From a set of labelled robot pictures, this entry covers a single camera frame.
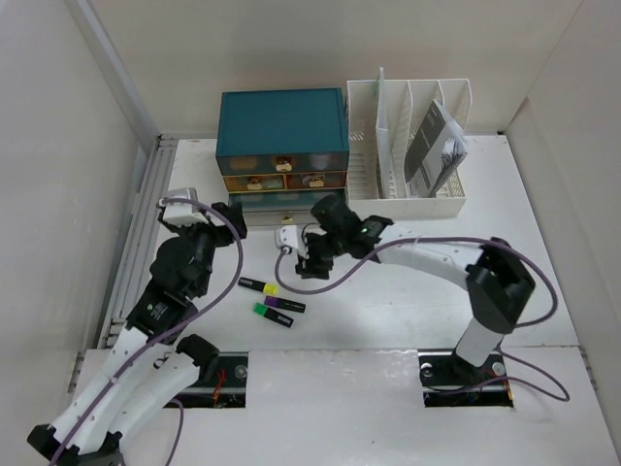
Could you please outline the yellow cap black highlighter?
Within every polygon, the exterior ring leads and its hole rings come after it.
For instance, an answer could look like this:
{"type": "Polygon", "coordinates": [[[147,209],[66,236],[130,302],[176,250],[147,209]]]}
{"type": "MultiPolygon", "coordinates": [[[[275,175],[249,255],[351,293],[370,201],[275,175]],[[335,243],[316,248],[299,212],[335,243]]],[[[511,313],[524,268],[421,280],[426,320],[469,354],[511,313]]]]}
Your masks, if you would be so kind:
{"type": "Polygon", "coordinates": [[[253,291],[261,292],[268,296],[277,296],[279,287],[275,283],[265,283],[255,279],[240,277],[238,279],[238,286],[253,291]]]}

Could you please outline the purple cap black highlighter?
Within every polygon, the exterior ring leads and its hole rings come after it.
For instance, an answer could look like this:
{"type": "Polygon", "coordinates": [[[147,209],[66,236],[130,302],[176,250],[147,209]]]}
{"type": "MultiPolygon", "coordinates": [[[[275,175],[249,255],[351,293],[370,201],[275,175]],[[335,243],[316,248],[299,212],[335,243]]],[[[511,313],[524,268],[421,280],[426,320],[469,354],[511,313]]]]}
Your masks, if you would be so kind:
{"type": "Polygon", "coordinates": [[[288,300],[281,297],[266,295],[264,304],[268,307],[288,311],[298,314],[303,314],[306,311],[307,306],[304,303],[288,300]]]}

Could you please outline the green cap black highlighter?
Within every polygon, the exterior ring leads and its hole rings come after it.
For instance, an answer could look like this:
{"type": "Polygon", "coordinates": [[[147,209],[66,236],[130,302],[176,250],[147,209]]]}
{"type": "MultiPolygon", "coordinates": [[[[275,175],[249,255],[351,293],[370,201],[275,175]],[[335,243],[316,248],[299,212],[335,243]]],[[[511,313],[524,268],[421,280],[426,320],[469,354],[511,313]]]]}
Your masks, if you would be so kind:
{"type": "Polygon", "coordinates": [[[261,303],[255,303],[252,310],[257,315],[286,328],[291,328],[294,323],[294,319],[292,317],[261,303]]]}

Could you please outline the teal desktop drawer cabinet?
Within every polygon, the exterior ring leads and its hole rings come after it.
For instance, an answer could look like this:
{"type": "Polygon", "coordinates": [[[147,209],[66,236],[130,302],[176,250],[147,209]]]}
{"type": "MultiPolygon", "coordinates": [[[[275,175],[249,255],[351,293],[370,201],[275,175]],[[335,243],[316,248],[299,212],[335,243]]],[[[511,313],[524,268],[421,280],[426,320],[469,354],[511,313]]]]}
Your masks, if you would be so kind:
{"type": "Polygon", "coordinates": [[[346,198],[350,155],[343,92],[338,87],[229,91],[221,96],[215,161],[230,203],[243,205],[245,222],[263,227],[305,224],[326,196],[346,198]],[[327,171],[313,170],[309,154],[331,152],[327,171]],[[232,157],[254,155],[255,170],[234,172],[232,157]],[[267,190],[282,176],[285,189],[267,190]]]}

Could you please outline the clear jar of paper clips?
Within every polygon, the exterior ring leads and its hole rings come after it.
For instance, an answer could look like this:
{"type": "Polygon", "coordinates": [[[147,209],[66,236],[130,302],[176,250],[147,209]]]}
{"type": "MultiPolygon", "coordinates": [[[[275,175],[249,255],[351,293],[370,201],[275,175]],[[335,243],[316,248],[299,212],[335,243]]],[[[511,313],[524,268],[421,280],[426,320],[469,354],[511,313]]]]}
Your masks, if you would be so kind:
{"type": "Polygon", "coordinates": [[[331,152],[314,152],[309,154],[310,166],[313,170],[327,171],[332,163],[331,152]]]}

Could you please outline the clear mesh document pouch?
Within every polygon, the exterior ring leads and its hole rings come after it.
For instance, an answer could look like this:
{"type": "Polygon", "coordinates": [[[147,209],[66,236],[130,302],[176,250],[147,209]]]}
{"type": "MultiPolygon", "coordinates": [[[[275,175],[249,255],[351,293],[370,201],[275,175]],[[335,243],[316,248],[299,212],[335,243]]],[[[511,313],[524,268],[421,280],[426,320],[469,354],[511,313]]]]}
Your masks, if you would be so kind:
{"type": "Polygon", "coordinates": [[[391,182],[391,149],[389,121],[387,113],[387,100],[385,91],[384,69],[379,67],[378,77],[376,80],[376,150],[377,150],[377,169],[378,176],[378,192],[384,199],[390,197],[391,182]]]}

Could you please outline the grey Canon setup guide booklet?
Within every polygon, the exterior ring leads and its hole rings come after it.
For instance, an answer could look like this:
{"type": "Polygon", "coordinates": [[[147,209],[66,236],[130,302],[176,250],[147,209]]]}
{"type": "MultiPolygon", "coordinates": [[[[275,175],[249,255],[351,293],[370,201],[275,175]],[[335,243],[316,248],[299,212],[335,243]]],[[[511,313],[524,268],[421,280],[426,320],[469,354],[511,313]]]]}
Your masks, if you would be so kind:
{"type": "Polygon", "coordinates": [[[404,161],[409,198],[435,197],[468,155],[465,132],[447,109],[434,99],[404,161]]]}

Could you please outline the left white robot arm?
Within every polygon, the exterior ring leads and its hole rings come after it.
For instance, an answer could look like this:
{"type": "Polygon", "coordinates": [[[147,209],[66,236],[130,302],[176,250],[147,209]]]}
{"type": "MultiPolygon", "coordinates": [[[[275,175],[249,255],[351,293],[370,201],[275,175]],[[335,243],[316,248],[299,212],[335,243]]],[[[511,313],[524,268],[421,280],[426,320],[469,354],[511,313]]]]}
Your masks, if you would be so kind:
{"type": "Polygon", "coordinates": [[[163,198],[158,220],[172,236],[149,267],[150,280],[96,376],[52,423],[35,426],[28,444],[52,465],[118,465],[155,414],[192,384],[216,376],[219,350],[184,336],[200,316],[193,301],[209,289],[217,249],[247,234],[241,204],[206,206],[163,198]]]}

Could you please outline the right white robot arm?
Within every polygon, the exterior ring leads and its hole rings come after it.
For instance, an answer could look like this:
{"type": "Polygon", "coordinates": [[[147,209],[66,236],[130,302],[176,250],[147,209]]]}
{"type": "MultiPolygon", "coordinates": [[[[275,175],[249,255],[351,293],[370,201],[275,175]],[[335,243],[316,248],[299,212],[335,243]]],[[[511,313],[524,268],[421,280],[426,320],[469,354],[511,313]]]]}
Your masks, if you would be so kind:
{"type": "Polygon", "coordinates": [[[485,362],[516,328],[535,289],[531,274],[505,241],[426,242],[390,218],[360,218],[335,195],[319,200],[311,214],[322,229],[320,233],[288,226],[277,234],[282,248],[296,252],[296,272],[304,279],[328,279],[335,258],[349,255],[407,267],[464,289],[473,317],[438,370],[440,385],[482,382],[485,362]]]}

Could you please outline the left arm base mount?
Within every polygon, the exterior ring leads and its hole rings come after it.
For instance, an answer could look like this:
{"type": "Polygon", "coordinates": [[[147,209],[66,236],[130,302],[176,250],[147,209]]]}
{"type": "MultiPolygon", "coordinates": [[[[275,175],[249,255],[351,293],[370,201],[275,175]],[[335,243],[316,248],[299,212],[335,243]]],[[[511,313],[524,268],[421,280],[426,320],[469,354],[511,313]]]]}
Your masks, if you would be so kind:
{"type": "Polygon", "coordinates": [[[223,352],[214,366],[200,369],[198,380],[175,396],[187,409],[245,407],[247,352],[223,352]]]}

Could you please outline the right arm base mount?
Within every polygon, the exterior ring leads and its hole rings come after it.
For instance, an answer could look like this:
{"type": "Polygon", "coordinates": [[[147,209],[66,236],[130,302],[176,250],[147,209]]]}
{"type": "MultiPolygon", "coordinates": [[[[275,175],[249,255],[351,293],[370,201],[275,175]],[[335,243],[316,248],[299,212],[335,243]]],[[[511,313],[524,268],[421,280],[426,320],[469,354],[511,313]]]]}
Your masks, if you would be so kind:
{"type": "Polygon", "coordinates": [[[505,361],[492,352],[480,368],[451,350],[418,353],[419,379],[426,408],[512,408],[505,361]]]}

